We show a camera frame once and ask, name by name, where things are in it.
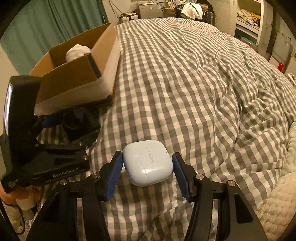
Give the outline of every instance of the open cardboard box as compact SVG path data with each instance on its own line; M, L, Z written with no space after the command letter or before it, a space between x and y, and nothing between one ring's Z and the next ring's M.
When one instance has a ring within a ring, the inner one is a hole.
M67 63L66 53L76 44L89 47L91 53ZM29 73L41 77L35 114L50 115L90 102L110 102L119 58L119 41L111 23L51 48Z

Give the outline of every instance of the curtain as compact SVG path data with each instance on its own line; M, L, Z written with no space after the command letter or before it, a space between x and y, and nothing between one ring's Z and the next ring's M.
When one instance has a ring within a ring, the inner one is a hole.
M17 72L26 75L51 47L107 22L101 0L31 0L0 43Z

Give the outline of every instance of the checkered pattern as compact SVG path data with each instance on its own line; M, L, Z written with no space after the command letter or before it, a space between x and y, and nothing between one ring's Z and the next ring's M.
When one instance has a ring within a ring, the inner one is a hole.
M235 180L257 208L287 155L296 117L292 83L249 46L205 23L142 19L116 29L116 100L100 110L91 170L73 180L99 171L127 144L155 139L211 180ZM123 168L104 211L112 240L182 240L192 204L175 175L136 187ZM217 216L214 204L212 236Z

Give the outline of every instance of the red object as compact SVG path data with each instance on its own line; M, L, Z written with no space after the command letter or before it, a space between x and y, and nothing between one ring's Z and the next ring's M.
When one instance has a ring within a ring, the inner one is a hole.
M284 67L285 67L284 64L283 63L280 63L279 66L278 66L278 70L280 72L282 72L282 70L283 70Z

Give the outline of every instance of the box flap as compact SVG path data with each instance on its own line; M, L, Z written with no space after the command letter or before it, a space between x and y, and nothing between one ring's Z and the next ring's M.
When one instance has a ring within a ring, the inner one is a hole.
M44 75L36 104L97 80L88 58L88 55L84 55Z
M46 73L52 71L54 69L51 56L49 52L47 52L40 60L39 62L34 66L34 68L31 70L29 75L36 76L36 77L42 77Z
M117 38L114 25L111 24L95 43L91 50L91 55L99 68L99 71L103 73L110 56L111 50L114 46L115 40Z
M87 46L90 49L94 46L100 36L104 33L104 31L111 25L110 23L101 25L96 28L92 28L88 31L80 33L71 39L51 48L49 50L50 55L52 57L52 62L54 67L58 67L64 63L66 63L66 53L69 49L74 47L76 44L80 44L83 46Z

